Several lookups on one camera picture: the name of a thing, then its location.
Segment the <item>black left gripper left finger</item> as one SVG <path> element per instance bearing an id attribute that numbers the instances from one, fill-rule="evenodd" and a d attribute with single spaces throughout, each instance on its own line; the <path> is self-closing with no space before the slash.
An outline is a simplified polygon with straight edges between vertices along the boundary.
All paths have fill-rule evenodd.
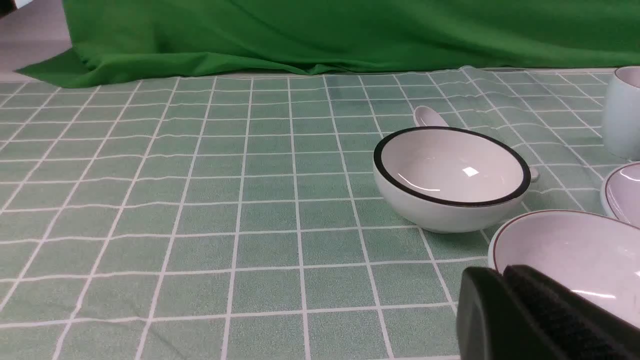
<path id="1" fill-rule="evenodd" d="M 462 360 L 564 360 L 494 269 L 462 271 L 455 319 Z"/>

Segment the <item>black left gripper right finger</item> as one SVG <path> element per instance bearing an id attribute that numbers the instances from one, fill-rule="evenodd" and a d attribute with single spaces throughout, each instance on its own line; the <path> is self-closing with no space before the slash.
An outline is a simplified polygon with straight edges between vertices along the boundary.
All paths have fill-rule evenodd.
<path id="1" fill-rule="evenodd" d="M 530 267 L 502 272 L 542 331 L 570 360 L 637 360 L 639 329 Z"/>

